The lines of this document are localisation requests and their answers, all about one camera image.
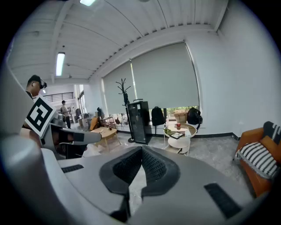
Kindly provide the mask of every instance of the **wooden table leg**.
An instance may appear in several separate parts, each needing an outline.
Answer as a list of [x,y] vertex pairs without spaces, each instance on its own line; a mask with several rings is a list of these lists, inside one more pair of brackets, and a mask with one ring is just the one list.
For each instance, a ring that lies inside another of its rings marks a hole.
[[104,138],[104,141],[105,141],[106,149],[109,151],[109,147],[108,147],[106,138]]
[[119,144],[121,144],[121,142],[120,142],[120,140],[119,140],[119,138],[118,138],[118,136],[117,136],[117,134],[115,133],[115,136],[117,137],[117,140],[119,141]]

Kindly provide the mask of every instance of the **horizontal window blind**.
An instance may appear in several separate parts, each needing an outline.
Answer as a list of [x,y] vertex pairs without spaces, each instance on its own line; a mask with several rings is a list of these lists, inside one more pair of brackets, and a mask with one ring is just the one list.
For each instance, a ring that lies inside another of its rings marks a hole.
[[110,72],[108,75],[106,75],[104,80],[104,94],[106,98],[106,104],[109,114],[115,114],[115,113],[126,113],[126,109],[123,106],[124,105],[124,97],[121,93],[122,91],[118,88],[121,87],[121,79],[125,79],[124,89],[128,88],[127,94],[128,99],[130,103],[133,102],[135,99],[135,92],[133,87],[133,78],[132,78],[132,70],[131,70],[131,63],[126,62],[125,64],[121,65],[117,69]]
[[172,44],[132,59],[137,97],[149,108],[199,105],[198,88],[185,43]]

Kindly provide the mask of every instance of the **white round table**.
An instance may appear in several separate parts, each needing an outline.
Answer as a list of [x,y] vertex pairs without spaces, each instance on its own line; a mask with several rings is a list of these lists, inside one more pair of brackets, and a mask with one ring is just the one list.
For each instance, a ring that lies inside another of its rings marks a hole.
[[[189,124],[181,124],[180,127],[178,127],[176,124],[171,124],[166,126],[164,129],[167,130],[166,132],[164,130],[164,135],[169,138],[168,144],[176,149],[182,149],[182,153],[187,152],[188,155],[190,148],[190,138],[196,135],[196,128]],[[183,133],[185,135],[179,139],[171,138],[170,135],[176,132]]]

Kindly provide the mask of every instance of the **ceiling light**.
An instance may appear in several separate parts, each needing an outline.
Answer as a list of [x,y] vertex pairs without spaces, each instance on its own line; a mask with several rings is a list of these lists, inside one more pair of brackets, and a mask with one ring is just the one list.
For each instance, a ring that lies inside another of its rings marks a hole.
[[57,69],[56,69],[56,76],[61,76],[63,61],[65,59],[65,53],[59,52],[57,57]]
[[86,5],[86,6],[90,6],[91,4],[93,4],[95,0],[80,0],[80,3]]

